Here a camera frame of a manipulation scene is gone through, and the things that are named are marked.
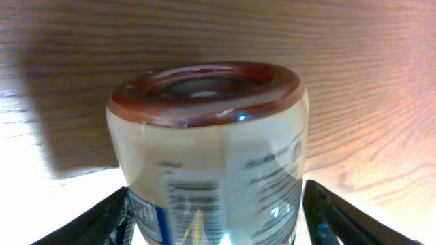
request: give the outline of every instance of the wood grain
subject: wood grain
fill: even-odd
[[[29,182],[114,167],[104,108],[116,84],[204,61],[276,63],[309,87],[305,177],[432,244],[435,13],[432,0],[3,0],[2,162]]]

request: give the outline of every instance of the wooden table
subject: wooden table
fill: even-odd
[[[311,96],[305,177],[434,244],[435,12],[433,0],[3,0],[9,244],[37,240],[123,184],[119,170],[98,172],[116,167],[111,88],[151,69],[228,60],[296,71]],[[298,241],[309,243],[303,217]]]

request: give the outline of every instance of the jar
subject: jar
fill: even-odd
[[[265,63],[170,69],[111,94],[107,121],[150,244],[291,244],[309,98]]]

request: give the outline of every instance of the blue label section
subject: blue label section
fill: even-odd
[[[143,236],[162,245],[171,245],[165,209],[143,200],[130,189],[129,199]]]

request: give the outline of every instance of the black object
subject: black object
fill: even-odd
[[[123,187],[34,244],[129,245],[134,224],[127,189]]]
[[[303,209],[314,245],[418,245],[308,180]],[[66,226],[34,243],[129,245],[134,230],[127,189],[119,189]]]
[[[307,227],[314,245],[420,244],[377,222],[316,181],[306,182],[303,197]]]

